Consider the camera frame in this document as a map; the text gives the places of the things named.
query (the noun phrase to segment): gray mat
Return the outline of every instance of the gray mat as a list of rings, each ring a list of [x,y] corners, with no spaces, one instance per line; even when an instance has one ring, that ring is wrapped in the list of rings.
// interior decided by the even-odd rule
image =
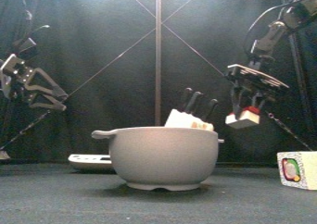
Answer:
[[[316,223],[317,192],[277,168],[217,168],[199,189],[141,191],[68,165],[0,166],[0,223]]]

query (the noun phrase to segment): white box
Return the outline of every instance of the white box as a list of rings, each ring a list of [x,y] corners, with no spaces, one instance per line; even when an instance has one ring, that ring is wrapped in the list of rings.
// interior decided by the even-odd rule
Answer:
[[[284,185],[317,190],[317,152],[277,153],[277,163]]]

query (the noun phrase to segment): black curtain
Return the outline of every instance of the black curtain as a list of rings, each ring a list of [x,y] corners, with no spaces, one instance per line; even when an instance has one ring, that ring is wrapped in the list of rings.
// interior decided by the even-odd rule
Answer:
[[[67,110],[52,112],[28,130],[10,144],[8,154],[14,158],[39,161],[67,161],[74,153],[106,154],[107,141],[91,138],[94,130],[155,124],[157,0],[26,2],[34,15],[32,28],[51,26],[34,35],[39,55],[28,63],[44,69],[70,98],[64,103]],[[305,149],[265,112],[256,127],[234,130],[225,124],[232,111],[226,67],[248,64],[242,50],[248,29],[258,15],[281,3],[281,0],[162,0],[162,125],[186,87],[217,98],[220,106],[211,123],[225,139],[220,162],[274,163],[276,152]],[[11,43],[20,37],[26,7],[22,0],[1,0],[3,59]],[[249,44],[268,31],[277,14],[274,11],[261,20],[248,39]],[[305,67],[312,71],[308,73],[309,93],[316,108],[314,28],[308,28],[302,34],[309,62]],[[314,134],[308,132],[308,124],[302,121],[305,110],[288,38],[278,43],[274,57],[272,75],[292,89],[266,110],[310,142]],[[7,122],[1,143],[6,143],[46,110],[11,102],[8,112],[4,106],[8,99],[0,96],[1,122]]]

